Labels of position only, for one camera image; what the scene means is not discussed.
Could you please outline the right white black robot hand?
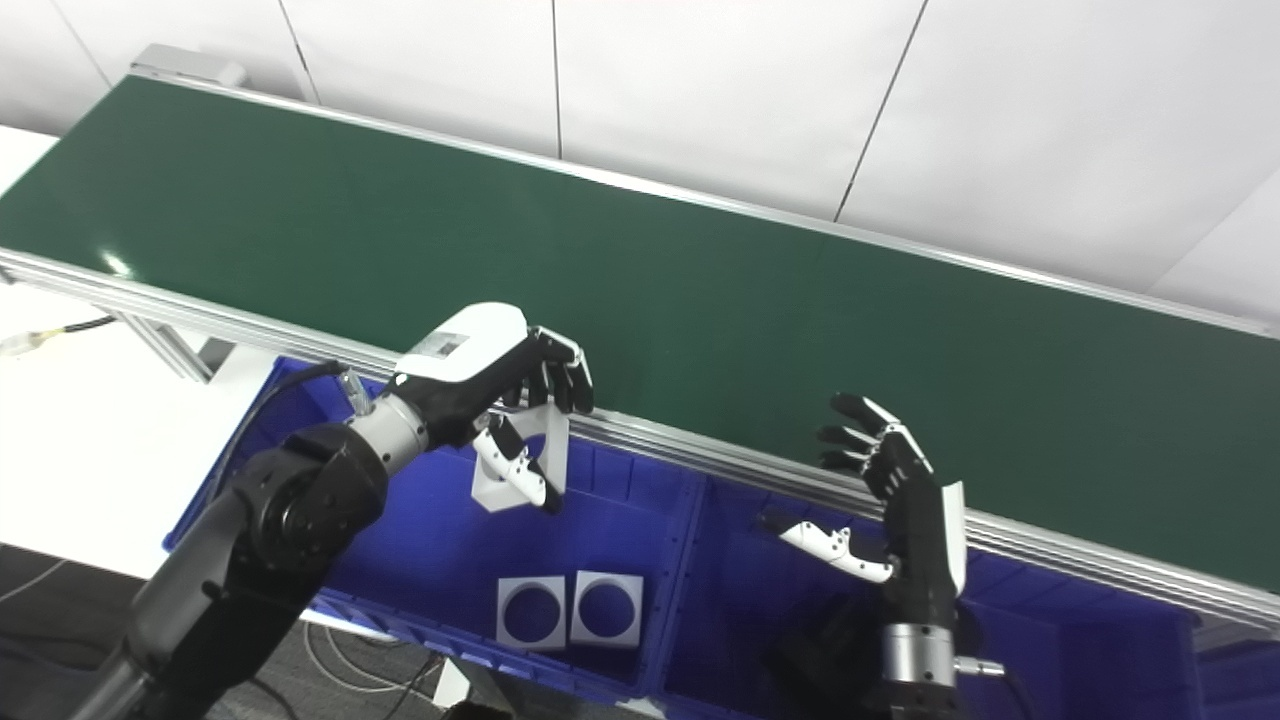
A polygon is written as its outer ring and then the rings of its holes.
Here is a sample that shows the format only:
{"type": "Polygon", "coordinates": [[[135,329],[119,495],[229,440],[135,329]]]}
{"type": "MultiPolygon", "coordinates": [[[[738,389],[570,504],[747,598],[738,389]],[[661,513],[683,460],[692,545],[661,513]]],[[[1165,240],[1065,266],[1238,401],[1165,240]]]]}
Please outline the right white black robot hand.
{"type": "Polygon", "coordinates": [[[963,483],[943,484],[906,424],[874,400],[836,393],[842,416],[817,437],[820,468],[861,480],[882,506],[884,543],[873,550],[850,529],[829,530],[778,509],[760,527],[794,548],[882,589],[884,624],[954,632],[966,580],[963,483]]]}

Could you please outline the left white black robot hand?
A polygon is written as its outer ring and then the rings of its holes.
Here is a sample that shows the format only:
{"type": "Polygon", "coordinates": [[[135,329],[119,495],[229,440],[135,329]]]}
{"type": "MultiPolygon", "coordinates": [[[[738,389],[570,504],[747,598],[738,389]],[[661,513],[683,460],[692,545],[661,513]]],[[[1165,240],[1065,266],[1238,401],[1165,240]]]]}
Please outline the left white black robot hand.
{"type": "Polygon", "coordinates": [[[515,420],[492,409],[516,409],[526,396],[530,407],[593,413],[593,374],[573,340],[527,324],[515,305],[472,304],[402,356],[383,393],[415,415],[422,452],[470,445],[484,466],[532,506],[547,514],[562,510],[562,491],[531,456],[515,420]]]}

